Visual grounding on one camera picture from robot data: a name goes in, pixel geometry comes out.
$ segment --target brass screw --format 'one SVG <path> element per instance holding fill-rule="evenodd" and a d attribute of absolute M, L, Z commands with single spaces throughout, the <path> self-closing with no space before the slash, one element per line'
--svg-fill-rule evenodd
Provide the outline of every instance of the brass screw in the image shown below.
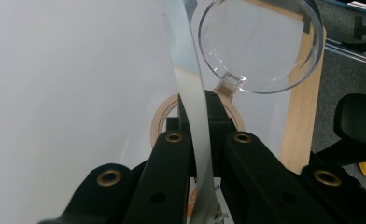
<path fill-rule="evenodd" d="M 120 171 L 115 169 L 108 169 L 98 175 L 96 182 L 102 187 L 110 187 L 119 183 L 121 178 L 122 174 Z"/>
<path fill-rule="evenodd" d="M 342 184 L 340 177 L 327 170 L 315 170 L 314 177 L 317 181 L 327 186 L 338 187 Z"/>
<path fill-rule="evenodd" d="M 246 133 L 238 133 L 233 138 L 240 143 L 249 143 L 252 141 L 252 138 Z"/>
<path fill-rule="evenodd" d="M 168 135 L 166 135 L 165 138 L 168 142 L 177 143 L 183 140 L 183 135 L 181 135 L 180 133 L 169 133 Z"/>

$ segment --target white strip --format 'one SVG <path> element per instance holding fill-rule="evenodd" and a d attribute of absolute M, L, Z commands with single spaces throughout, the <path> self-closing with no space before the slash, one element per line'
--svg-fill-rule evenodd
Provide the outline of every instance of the white strip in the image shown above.
<path fill-rule="evenodd" d="M 179 94 L 189 119 L 197 167 L 198 194 L 190 223 L 210 224 L 219 222 L 222 216 L 217 216 L 221 211 L 214 191 L 204 85 L 190 28 L 196 1 L 186 1 L 186 5 L 184 1 L 163 0 L 162 15 Z"/>

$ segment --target floor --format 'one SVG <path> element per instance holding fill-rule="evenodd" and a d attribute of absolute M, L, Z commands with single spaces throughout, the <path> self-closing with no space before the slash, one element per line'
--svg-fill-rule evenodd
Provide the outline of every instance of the floor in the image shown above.
<path fill-rule="evenodd" d="M 338 41 L 358 43 L 366 41 L 355 38 L 355 20 L 366 26 L 366 14 L 352 11 L 344 7 L 316 0 L 323 25 L 328 31 L 328 38 Z M 366 94 L 366 63 L 345 57 L 331 51 L 325 51 L 317 115 L 315 121 L 312 151 L 318 152 L 335 143 L 339 137 L 333 131 L 334 109 L 339 99 L 349 93 Z M 357 164 L 344 167 L 352 176 L 366 188 L 366 177 L 361 173 Z"/>

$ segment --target clear plastic lid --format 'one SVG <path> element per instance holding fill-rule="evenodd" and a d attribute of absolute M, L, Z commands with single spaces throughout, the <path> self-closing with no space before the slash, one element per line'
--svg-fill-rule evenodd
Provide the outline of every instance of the clear plastic lid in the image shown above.
<path fill-rule="evenodd" d="M 199 43 L 216 76 L 234 80 L 241 91 L 274 93 L 312 73 L 322 31 L 316 10 L 303 0 L 216 0 L 202 17 Z"/>

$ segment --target round transparent container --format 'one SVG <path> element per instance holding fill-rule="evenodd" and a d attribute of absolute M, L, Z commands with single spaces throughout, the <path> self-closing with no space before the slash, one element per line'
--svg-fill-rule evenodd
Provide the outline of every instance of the round transparent container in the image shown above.
<path fill-rule="evenodd" d="M 304 81 L 323 45 L 316 6 L 304 0 L 215 0 L 198 35 L 215 75 L 255 93 L 285 91 Z"/>

